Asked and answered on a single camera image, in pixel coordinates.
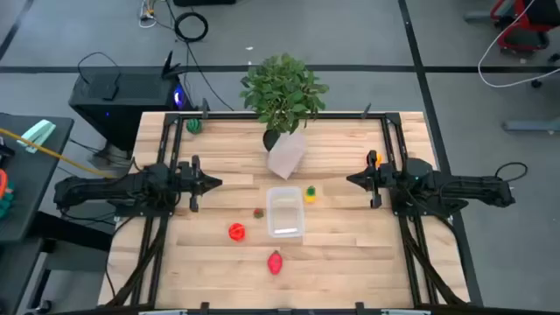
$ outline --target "clear plastic container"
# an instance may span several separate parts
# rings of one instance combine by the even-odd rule
[[[266,192],[267,222],[272,237],[305,233],[304,199],[299,187],[274,187]]]

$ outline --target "green leaves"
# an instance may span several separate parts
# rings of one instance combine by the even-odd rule
[[[328,91],[325,84],[317,84],[318,77],[305,69],[305,64],[284,53],[272,56],[260,66],[251,66],[241,79],[246,90],[239,96],[244,107],[254,110],[267,130],[293,133],[300,120],[317,117],[326,105],[319,99]]]

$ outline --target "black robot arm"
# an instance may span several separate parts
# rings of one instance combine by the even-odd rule
[[[468,205],[466,200],[480,200],[496,207],[515,203],[508,182],[499,177],[445,174],[434,171],[422,159],[412,157],[407,159],[402,171],[397,171],[392,164],[380,164],[376,168],[376,162],[376,152],[371,150],[367,154],[366,170],[346,178],[372,192],[372,208],[382,204],[379,188],[392,190],[391,199],[400,204],[396,207],[398,209],[409,211],[411,206],[418,206],[425,212],[432,212],[427,214],[441,214],[444,217]]]
[[[197,196],[221,184],[220,179],[207,176],[199,157],[193,156],[191,164],[179,162],[175,174],[159,163],[118,179],[66,178],[54,187],[54,203],[64,209],[86,200],[118,200],[113,201],[117,214],[161,216],[169,215],[181,193],[191,193],[190,208],[197,212]]]

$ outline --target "wooden tabletop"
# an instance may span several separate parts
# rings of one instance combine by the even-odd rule
[[[435,165],[423,113],[401,113],[401,118],[409,155]],[[155,163],[163,119],[164,113],[144,113],[134,150],[139,165]],[[266,167],[263,132],[264,125],[248,120],[206,120],[197,136],[183,130],[179,161],[199,155],[203,172],[223,185],[199,200],[199,213],[190,212],[189,196],[183,196],[171,218],[157,308],[200,308],[201,302],[214,309],[354,308],[360,301],[369,308],[411,307],[403,243],[388,192],[381,190],[383,206],[374,210],[369,208],[371,194],[346,181],[347,175],[363,171],[370,150],[387,161],[378,121],[310,122],[301,130],[305,155],[287,181]],[[392,138],[396,145],[394,133]],[[266,192],[276,186],[316,187],[317,201],[305,205],[302,238],[271,238],[266,216],[253,217],[255,208],[266,208]],[[246,227],[244,241],[228,237],[235,222]],[[468,300],[452,233],[432,218],[423,218],[423,224],[434,267]],[[136,218],[113,240],[108,272],[117,290],[137,264],[143,228],[144,219]],[[275,250],[283,257],[283,269],[272,276],[266,262]],[[105,281],[99,302],[110,298]]]

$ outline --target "blue light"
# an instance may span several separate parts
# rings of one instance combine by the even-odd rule
[[[185,106],[185,92],[180,84],[175,87],[175,91],[173,92],[173,101],[179,109],[183,109]]]

